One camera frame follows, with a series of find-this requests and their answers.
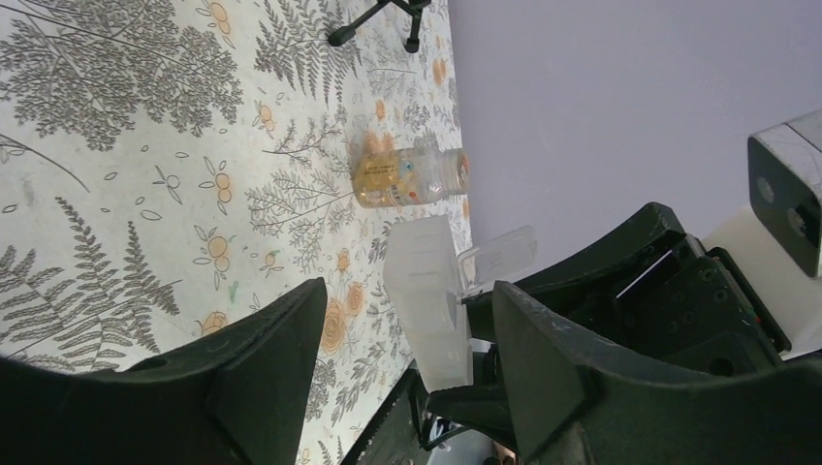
white wall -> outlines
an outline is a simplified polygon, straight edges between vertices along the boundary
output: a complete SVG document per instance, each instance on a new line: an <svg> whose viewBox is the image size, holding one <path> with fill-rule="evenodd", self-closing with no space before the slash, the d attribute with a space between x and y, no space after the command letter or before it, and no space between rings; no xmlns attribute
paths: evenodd
<svg viewBox="0 0 822 465"><path fill-rule="evenodd" d="M451 19L475 243L531 224L535 269L649 201L705 235L747 202L746 136L822 108L818 0L451 0Z"/></svg>

white device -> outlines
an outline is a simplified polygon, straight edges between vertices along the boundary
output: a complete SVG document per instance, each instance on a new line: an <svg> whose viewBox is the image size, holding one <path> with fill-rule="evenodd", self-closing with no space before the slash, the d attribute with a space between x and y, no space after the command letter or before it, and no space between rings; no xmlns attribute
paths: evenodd
<svg viewBox="0 0 822 465"><path fill-rule="evenodd" d="M748 139L750 205L704 238L722 247L791 343L822 349L822 110Z"/></svg>

yellow contents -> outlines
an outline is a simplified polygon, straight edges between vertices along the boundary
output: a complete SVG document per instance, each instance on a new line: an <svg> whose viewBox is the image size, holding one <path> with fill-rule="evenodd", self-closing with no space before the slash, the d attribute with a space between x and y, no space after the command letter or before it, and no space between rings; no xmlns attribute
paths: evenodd
<svg viewBox="0 0 822 465"><path fill-rule="evenodd" d="M354 173L357 201L366 207L405 206L420 203L420 186L414 170L396 151L368 155Z"/></svg>

orange flower print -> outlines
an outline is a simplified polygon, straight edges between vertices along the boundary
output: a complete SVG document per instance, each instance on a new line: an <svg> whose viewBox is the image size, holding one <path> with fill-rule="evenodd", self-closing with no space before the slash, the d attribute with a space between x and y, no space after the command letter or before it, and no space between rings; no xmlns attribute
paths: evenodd
<svg viewBox="0 0 822 465"><path fill-rule="evenodd" d="M223 312L211 312L205 317L204 322L200 323L199 321L195 321L195 323L200 325L200 335L208 336L227 326L229 319Z"/></svg>
<svg viewBox="0 0 822 465"><path fill-rule="evenodd" d="M385 102L383 102L382 100L377 101L376 114L378 120L382 121L385 119Z"/></svg>
<svg viewBox="0 0 822 465"><path fill-rule="evenodd" d="M254 105L257 108L257 116L254 117L251 125L260 131L266 131L269 138L274 139L273 132L277 124L274 121L274 113L271 111L271 107L263 105L263 103L259 101L254 101Z"/></svg>
<svg viewBox="0 0 822 465"><path fill-rule="evenodd" d="M198 8L195 11L202 16L211 16L214 22L210 23L208 27L215 27L223 34L223 42L231 48L235 48L234 44L229 39L231 34L231 23L229 23L229 14L225 7L218 2L208 2L202 0L205 8Z"/></svg>
<svg viewBox="0 0 822 465"><path fill-rule="evenodd" d="M343 248L336 254L336 269L340 272L347 271L348 266L351 265L351 258L348 253L348 249Z"/></svg>
<svg viewBox="0 0 822 465"><path fill-rule="evenodd" d="M217 2L213 2L210 5L210 9L211 16L217 21L217 29L219 29L223 34L230 34L231 25L229 24L229 14L226 13L226 9Z"/></svg>
<svg viewBox="0 0 822 465"><path fill-rule="evenodd" d="M263 257L263 266L260 267L260 271L266 272L266 277L268 278L274 271L282 271L283 266L276 266L277 265L277 254L279 250L272 250L269 252L265 257Z"/></svg>
<svg viewBox="0 0 822 465"><path fill-rule="evenodd" d="M205 159L205 168L208 170L208 173L214 176L213 181L204 181L200 183L201 189L213 189L217 188L217 209L224 215L228 215L226 211L226 203L230 202L232 199L232 191L231 191L231 178L229 175L223 172L226 168L226 161L223 160L220 164L215 167L211 160L208 157L203 157Z"/></svg>
<svg viewBox="0 0 822 465"><path fill-rule="evenodd" d="M356 317L363 311L365 302L363 283L355 282L348 288L348 295L345 297L345 306L348 315Z"/></svg>
<svg viewBox="0 0 822 465"><path fill-rule="evenodd" d="M378 153L387 152L394 149L394 136L390 133L385 133L382 137L377 136L377 133L373 131L368 131L365 133L364 155L376 155Z"/></svg>
<svg viewBox="0 0 822 465"><path fill-rule="evenodd" d="M342 312L342 304L339 300L332 298L326 307L326 319L323 323L323 337L320 339L320 348L323 352L332 356L336 354L342 341L345 339L345 315Z"/></svg>
<svg viewBox="0 0 822 465"><path fill-rule="evenodd" d="M200 247L202 257L194 259L194 264L213 264L214 266L214 290L219 291L220 282L227 279L226 271L231 267L229 260L229 241L222 235L216 235L217 229L213 228L206 232L199 226L194 226L197 236L205 243Z"/></svg>
<svg viewBox="0 0 822 465"><path fill-rule="evenodd" d="M434 83L441 87L445 83L447 77L446 75L448 73L448 70L446 70L445 67L445 60L442 58L434 60L432 71L434 74Z"/></svg>

black tripod leg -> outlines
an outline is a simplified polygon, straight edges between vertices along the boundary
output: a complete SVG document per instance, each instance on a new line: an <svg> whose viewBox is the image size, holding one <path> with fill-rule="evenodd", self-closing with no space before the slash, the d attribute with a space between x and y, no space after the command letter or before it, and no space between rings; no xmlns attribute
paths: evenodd
<svg viewBox="0 0 822 465"><path fill-rule="evenodd" d="M420 49L420 26L423 24L423 7L428 3L430 2L411 2L415 8L414 14L411 15L411 35L405 42L405 51L408 53L417 53Z"/></svg>
<svg viewBox="0 0 822 465"><path fill-rule="evenodd" d="M347 26L342 26L339 29L335 30L329 35L329 44L332 47L339 47L346 42L350 41L354 38L354 35L357 33L357 28L365 24L366 21L371 19L372 16L379 13L380 10L386 7L391 3L391 0L379 0L376 5L369 8L367 12L363 13L355 19L351 24Z"/></svg>

